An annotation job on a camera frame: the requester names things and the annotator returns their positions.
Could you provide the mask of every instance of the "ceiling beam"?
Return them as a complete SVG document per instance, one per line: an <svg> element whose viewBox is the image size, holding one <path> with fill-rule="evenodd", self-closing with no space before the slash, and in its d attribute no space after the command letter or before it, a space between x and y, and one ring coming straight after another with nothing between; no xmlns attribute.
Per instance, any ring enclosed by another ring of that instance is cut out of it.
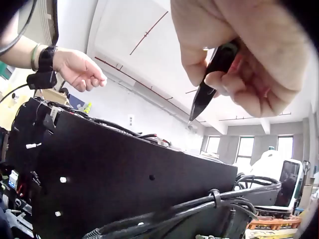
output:
<svg viewBox="0 0 319 239"><path fill-rule="evenodd" d="M220 132L221 134L227 134L228 125L218 121L218 119L216 119L215 117L206 116L203 118L205 118L206 122L213 126L218 132Z"/></svg>
<svg viewBox="0 0 319 239"><path fill-rule="evenodd" d="M265 134L270 134L270 121L267 118L261 118L260 123L265 131Z"/></svg>

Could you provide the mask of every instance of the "white ceiling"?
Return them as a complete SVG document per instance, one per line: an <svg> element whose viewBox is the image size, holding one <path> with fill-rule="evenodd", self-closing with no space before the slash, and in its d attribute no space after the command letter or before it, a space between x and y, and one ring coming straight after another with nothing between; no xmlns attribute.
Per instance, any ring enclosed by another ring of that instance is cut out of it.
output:
<svg viewBox="0 0 319 239"><path fill-rule="evenodd" d="M189 82L181 65L179 43L170 14L169 0L99 0L92 22L87 54L92 58L105 56L109 59L108 63L118 65L118 69L123 66L121 70L126 69L126 74L130 72L140 83L156 91L186 113L190 112L196 87ZM108 69L106 64L97 59L95 61L105 70ZM306 74L303 91L283 112L289 115L271 117L270 123L301 121L308 116L308 105L317 94L317 90L313 90L318 79L316 55L312 56L312 63ZM203 125L213 126L217 130L228 125L261 123L260 119L256 118L227 120L243 117L251 116L234 104L229 97L220 96L211 101L201 114L200 120L206 121Z"/></svg>

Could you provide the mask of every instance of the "wire bundle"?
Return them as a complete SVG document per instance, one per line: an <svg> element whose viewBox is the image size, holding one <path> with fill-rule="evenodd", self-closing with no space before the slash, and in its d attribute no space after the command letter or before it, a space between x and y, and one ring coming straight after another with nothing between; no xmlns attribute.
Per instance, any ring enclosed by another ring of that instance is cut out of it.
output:
<svg viewBox="0 0 319 239"><path fill-rule="evenodd" d="M259 180L268 181L269 183L260 182ZM245 181L254 181L254 183L261 184L263 186L224 193L219 193L218 190L213 189L209 191L209 195L206 197L175 205L165 212L152 212L112 222L101 228L95 229L94 236L90 236L91 234L88 233L82 239L117 239L124 237L134 237L136 235L149 232L149 230L164 226L168 223L186 219L203 210L220 206L226 206L242 211L246 213L251 220L257 219L254 206L247 199L242 198L242 196L254 192L264 192L268 190L279 189L281 187L281 183L268 177L239 175L236 178L235 184Z"/></svg>
<svg viewBox="0 0 319 239"><path fill-rule="evenodd" d="M98 124L101 124L101 125L104 125L104 126L107 126L107 127L111 127L121 133L124 133L124 134L128 134L128 135L132 135L134 137L137 137L137 138L140 138L140 139L144 139L144 140L147 140L149 142L152 142L152 143L157 143L157 140L155 139L152 139L152 138L156 138L157 135L156 134L146 134L146 135L141 135L139 133L135 133L129 129L126 129L116 123L113 123L113 122L110 122L110 121L107 121L107 120L104 120L104 119L97 119L97 118L91 118L90 116L88 116L86 113L82 112L82 111L79 111L79 110L75 110L73 109L71 106L68 106L68 105L63 105L63 104L60 104L60 103L57 103L57 102L53 102L53 101L49 101L49 100L45 100L43 101L42 103L44 102L47 102L47 105L49 107L52 107L52 106L56 106L56 107L60 107L61 109L67 111L67 112L70 112L70 113L74 113L74 114L78 114L79 116L87 119L87 120L91 120L95 123L98 123Z"/></svg>

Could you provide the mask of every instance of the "sticker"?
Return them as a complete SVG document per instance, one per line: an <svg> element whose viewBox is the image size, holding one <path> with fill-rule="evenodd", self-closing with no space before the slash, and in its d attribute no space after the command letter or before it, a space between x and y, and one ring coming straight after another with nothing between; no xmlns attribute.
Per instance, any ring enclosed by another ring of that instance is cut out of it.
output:
<svg viewBox="0 0 319 239"><path fill-rule="evenodd" d="M56 107L56 106L52 106L50 116L52 117L53 123L54 123L54 121L56 119L56 115L58 114L58 112L59 112L59 108Z"/></svg>

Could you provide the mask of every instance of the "cable tie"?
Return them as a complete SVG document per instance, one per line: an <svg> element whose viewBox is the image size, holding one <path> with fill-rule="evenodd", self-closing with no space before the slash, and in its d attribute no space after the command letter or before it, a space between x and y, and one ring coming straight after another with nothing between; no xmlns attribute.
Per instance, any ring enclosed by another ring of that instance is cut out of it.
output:
<svg viewBox="0 0 319 239"><path fill-rule="evenodd" d="M221 205L221 198L220 198L220 194L219 194L219 190L218 189L211 189L208 191L209 196L213 196L214 201L215 201L215 208L217 208L217 206Z"/></svg>

